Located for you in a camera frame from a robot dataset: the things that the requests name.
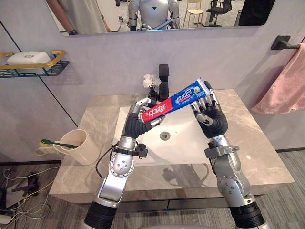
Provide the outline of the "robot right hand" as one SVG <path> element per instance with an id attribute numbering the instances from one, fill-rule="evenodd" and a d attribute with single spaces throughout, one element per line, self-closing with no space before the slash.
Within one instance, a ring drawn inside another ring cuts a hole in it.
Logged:
<path id="1" fill-rule="evenodd" d="M 196 101 L 196 106 L 192 103 L 190 107 L 204 135 L 210 139 L 224 135 L 228 129 L 228 123 L 210 83 L 208 81 L 203 83 L 207 88 L 206 94 L 210 100 L 205 102 L 205 107 L 199 101 Z"/>

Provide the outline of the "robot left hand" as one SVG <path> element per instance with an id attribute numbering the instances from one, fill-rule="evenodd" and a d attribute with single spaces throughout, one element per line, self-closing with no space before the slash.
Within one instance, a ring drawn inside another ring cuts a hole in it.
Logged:
<path id="1" fill-rule="evenodd" d="M 159 125 L 165 119 L 165 115 L 162 115 L 147 123 L 144 123 L 139 119 L 139 113 L 142 107 L 145 106 L 152 108 L 154 105 L 157 105 L 157 103 L 148 97 L 134 102 L 129 109 L 129 113 L 122 131 L 122 136 L 136 139 L 140 135 Z"/>

